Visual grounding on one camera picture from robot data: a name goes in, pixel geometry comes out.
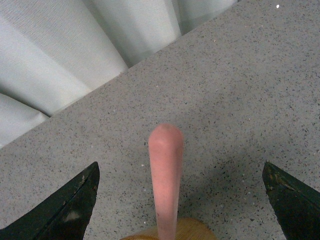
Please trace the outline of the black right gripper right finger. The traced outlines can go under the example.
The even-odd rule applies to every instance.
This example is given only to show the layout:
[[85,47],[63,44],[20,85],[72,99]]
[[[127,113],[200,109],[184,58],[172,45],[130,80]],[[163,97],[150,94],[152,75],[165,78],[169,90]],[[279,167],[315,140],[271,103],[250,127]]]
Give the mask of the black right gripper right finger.
[[320,238],[320,193],[266,162],[262,171],[266,194],[287,240]]

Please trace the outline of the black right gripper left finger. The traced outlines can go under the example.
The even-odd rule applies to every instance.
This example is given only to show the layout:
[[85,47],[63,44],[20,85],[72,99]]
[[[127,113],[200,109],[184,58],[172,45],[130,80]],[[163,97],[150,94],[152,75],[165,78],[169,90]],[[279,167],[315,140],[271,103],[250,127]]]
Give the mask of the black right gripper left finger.
[[31,211],[1,229],[2,240],[82,240],[96,204],[100,170],[93,162]]

